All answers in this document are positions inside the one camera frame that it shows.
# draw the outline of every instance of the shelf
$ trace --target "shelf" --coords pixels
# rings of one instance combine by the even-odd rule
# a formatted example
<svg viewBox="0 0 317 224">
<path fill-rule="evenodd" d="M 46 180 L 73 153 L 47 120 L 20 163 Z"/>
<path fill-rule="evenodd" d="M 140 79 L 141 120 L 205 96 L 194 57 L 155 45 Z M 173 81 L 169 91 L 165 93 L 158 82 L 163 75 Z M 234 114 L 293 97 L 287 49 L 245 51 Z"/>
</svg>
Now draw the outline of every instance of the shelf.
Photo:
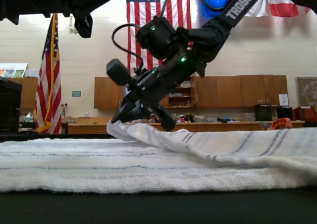
<svg viewBox="0 0 317 224">
<path fill-rule="evenodd" d="M 167 109 L 192 109 L 193 107 L 167 107 Z"/>
<path fill-rule="evenodd" d="M 171 98 L 192 98 L 191 96 L 168 96 L 169 99 Z"/>
</svg>

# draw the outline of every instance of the american flag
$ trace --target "american flag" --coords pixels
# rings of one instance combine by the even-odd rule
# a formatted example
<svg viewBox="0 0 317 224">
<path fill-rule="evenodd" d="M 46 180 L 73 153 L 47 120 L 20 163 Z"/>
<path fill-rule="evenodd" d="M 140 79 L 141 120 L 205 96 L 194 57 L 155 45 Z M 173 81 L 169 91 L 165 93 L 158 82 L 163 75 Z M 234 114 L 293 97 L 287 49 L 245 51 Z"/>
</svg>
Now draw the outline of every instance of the american flag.
<svg viewBox="0 0 317 224">
<path fill-rule="evenodd" d="M 165 0 L 127 0 L 127 19 L 128 23 L 135 23 L 144 26 L 151 21 L 155 15 L 160 15 L 161 7 Z M 174 27 L 192 28 L 190 0 L 168 0 L 164 12 L 169 23 Z M 162 63 L 151 55 L 147 50 L 141 49 L 136 42 L 135 35 L 138 28 L 129 27 L 128 29 L 128 49 L 135 52 L 144 60 L 144 68 L 152 69 Z M 133 74 L 133 68 L 139 66 L 141 60 L 128 54 L 128 70 Z"/>
<path fill-rule="evenodd" d="M 38 132 L 61 133 L 61 85 L 59 72 L 58 17 L 54 14 L 42 55 L 36 92 L 35 118 Z"/>
</svg>

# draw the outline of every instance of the poster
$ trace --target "poster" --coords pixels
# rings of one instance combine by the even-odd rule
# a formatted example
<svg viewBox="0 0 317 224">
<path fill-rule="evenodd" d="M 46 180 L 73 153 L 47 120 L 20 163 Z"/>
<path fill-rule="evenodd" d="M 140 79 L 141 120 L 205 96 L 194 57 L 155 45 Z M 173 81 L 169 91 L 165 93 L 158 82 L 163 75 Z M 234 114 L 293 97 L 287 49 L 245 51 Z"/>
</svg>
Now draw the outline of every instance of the poster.
<svg viewBox="0 0 317 224">
<path fill-rule="evenodd" d="M 0 77 L 23 78 L 27 66 L 27 63 L 0 63 Z"/>
<path fill-rule="evenodd" d="M 296 82 L 299 106 L 317 108 L 317 78 L 298 77 Z"/>
</svg>

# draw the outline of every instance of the framed picture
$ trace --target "framed picture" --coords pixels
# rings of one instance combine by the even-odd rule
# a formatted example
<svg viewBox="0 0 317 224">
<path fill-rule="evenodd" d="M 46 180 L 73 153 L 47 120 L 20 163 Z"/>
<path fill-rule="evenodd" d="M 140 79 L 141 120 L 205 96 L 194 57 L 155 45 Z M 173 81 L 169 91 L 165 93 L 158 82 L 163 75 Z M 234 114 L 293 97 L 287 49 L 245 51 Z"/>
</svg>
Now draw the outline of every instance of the framed picture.
<svg viewBox="0 0 317 224">
<path fill-rule="evenodd" d="M 317 108 L 317 77 L 297 77 L 296 85 L 299 106 Z"/>
</svg>

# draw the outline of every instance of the countertop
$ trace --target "countertop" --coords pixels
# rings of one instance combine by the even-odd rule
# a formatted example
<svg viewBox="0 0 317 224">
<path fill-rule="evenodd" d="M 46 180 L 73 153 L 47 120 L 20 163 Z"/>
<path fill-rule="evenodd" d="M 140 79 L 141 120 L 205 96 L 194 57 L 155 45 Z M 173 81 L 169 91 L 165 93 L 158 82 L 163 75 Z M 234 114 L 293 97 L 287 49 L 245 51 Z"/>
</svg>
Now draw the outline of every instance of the countertop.
<svg viewBox="0 0 317 224">
<path fill-rule="evenodd" d="M 176 126 L 192 126 L 192 125 L 256 125 L 260 121 L 241 121 L 241 122 L 193 122 L 193 123 L 177 123 Z M 273 121 L 265 121 L 267 124 L 272 124 Z M 292 121 L 293 124 L 304 124 L 304 121 Z M 160 123 L 146 123 L 152 126 L 160 126 Z M 70 123 L 68 126 L 107 126 L 107 123 Z"/>
</svg>

